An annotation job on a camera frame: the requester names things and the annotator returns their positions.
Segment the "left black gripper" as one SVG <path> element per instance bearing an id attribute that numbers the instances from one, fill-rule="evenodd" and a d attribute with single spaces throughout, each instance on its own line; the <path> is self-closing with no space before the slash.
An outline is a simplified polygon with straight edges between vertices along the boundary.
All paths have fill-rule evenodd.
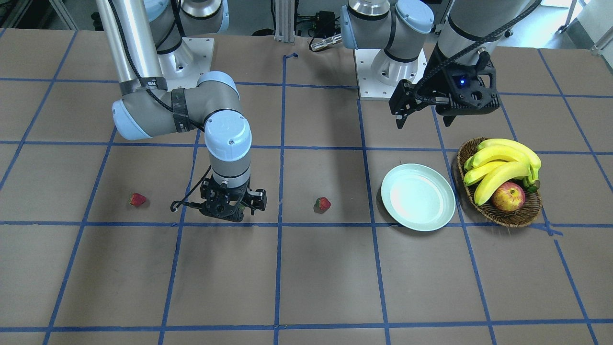
<path id="1" fill-rule="evenodd" d="M 407 79 L 401 79 L 389 99 L 390 113 L 396 116 L 396 125 L 402 129 L 407 116 L 427 107 L 425 101 L 419 101 L 414 96 L 415 84 Z"/>

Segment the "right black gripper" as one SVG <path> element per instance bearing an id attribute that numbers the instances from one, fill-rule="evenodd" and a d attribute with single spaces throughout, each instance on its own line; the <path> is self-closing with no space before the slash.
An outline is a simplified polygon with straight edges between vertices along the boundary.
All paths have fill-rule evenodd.
<path id="1" fill-rule="evenodd" d="M 243 205 L 245 207 L 249 207 L 251 212 L 256 212 L 256 210 L 266 210 L 267 205 L 267 194 L 264 189 L 256 189 L 251 190 L 247 188 L 247 191 L 243 197 Z"/>

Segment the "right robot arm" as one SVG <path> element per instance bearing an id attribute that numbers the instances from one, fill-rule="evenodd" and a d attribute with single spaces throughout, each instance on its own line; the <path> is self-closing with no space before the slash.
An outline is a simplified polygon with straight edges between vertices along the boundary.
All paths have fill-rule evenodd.
<path id="1" fill-rule="evenodd" d="M 231 76 L 203 65 L 193 46 L 228 27 L 225 0 L 99 0 L 102 27 L 117 69 L 121 98 L 114 126 L 126 140 L 200 130 L 210 168 L 196 184 L 201 203 L 173 201 L 203 215 L 242 221 L 265 210 L 266 191 L 252 190 L 252 133 Z"/>

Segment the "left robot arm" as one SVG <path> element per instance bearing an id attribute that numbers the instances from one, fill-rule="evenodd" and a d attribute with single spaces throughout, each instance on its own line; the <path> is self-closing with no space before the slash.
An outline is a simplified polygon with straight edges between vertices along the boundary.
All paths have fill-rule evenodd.
<path id="1" fill-rule="evenodd" d="M 538 0 L 455 0 L 419 81 L 392 82 L 390 113 L 398 128 L 409 115 L 434 106 L 448 127 L 457 116 L 484 115 L 500 107 L 492 62 L 504 32 L 530 15 Z M 381 49 L 396 63 L 420 57 L 435 24 L 420 0 L 349 0 L 340 15 L 343 45 Z"/>

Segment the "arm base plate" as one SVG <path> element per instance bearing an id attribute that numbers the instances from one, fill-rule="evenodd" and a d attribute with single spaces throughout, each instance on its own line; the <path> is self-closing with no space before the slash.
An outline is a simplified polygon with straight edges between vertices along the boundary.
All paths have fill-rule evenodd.
<path id="1" fill-rule="evenodd" d="M 214 48 L 213 38 L 184 37 L 173 52 L 159 54 L 167 90 L 196 87 L 199 78 L 211 70 Z"/>
<path id="2" fill-rule="evenodd" d="M 359 98 L 371 101 L 389 100 L 403 79 L 416 84 L 427 65 L 423 50 L 418 59 L 408 63 L 391 59 L 382 49 L 357 49 L 354 58 Z"/>

